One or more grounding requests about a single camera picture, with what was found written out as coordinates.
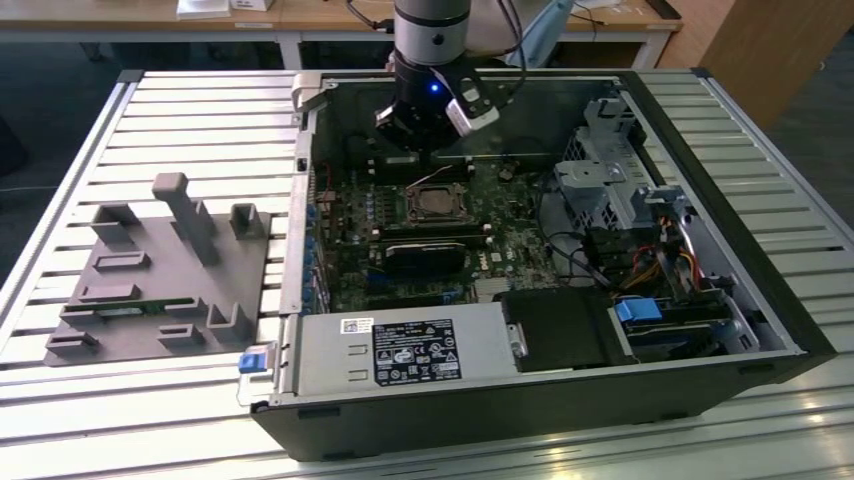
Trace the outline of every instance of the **desk leg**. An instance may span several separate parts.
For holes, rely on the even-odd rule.
[[[299,54],[300,41],[301,35],[299,32],[281,32],[277,35],[281,62],[284,63],[285,70],[303,69],[303,58]]]
[[[655,68],[671,34],[671,31],[650,32],[647,34],[646,42],[640,47],[640,51],[638,52],[635,63],[631,65],[631,68],[639,70]]]

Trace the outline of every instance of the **paper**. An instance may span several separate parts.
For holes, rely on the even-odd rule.
[[[228,0],[177,0],[179,20],[231,17]]]

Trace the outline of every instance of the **metal bracket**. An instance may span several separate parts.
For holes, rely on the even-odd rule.
[[[323,73],[321,72],[300,72],[293,77],[293,84],[291,86],[291,102],[293,103],[295,112],[307,112],[323,101],[323,92],[325,91],[323,85]]]

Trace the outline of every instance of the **warning label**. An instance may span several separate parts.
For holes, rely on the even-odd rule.
[[[373,325],[373,358],[380,387],[463,378],[453,322]]]

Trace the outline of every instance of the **wooden desk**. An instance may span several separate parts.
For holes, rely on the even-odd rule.
[[[0,28],[48,31],[240,31],[275,29],[285,1],[269,10],[232,10],[231,17],[181,20],[175,17],[177,0],[0,0]]]
[[[356,0],[353,5],[375,21],[393,17],[393,0]],[[591,10],[592,23],[570,17],[560,42],[627,42],[642,44],[634,61],[635,68],[655,68],[658,58],[680,20],[664,20],[646,0],[624,0],[614,8]],[[284,30],[281,54],[288,68],[301,68],[299,43],[303,41],[389,41],[391,37],[373,32],[347,11],[344,0],[285,0],[280,28]]]
[[[372,20],[393,17],[393,0],[355,0],[353,5]],[[643,32],[648,30],[678,30],[679,20],[664,20],[648,6],[646,0],[624,0],[616,8],[591,10],[599,32]],[[578,13],[587,17],[584,10]],[[369,31],[347,11],[344,0],[285,0],[281,8],[281,27],[285,30]],[[571,17],[567,31],[592,32],[588,20]]]
[[[851,0],[670,0],[684,19],[659,67],[706,67],[756,124],[774,124],[854,24]]]
[[[391,41],[349,14],[344,0],[276,0],[267,12],[232,11],[228,18],[175,18],[177,0],[0,0],[5,42],[277,42],[288,69],[301,69],[303,41]],[[356,0],[368,17],[392,16],[391,0]],[[663,20],[644,0],[571,18],[560,42],[642,44],[634,66],[652,68],[682,22]]]

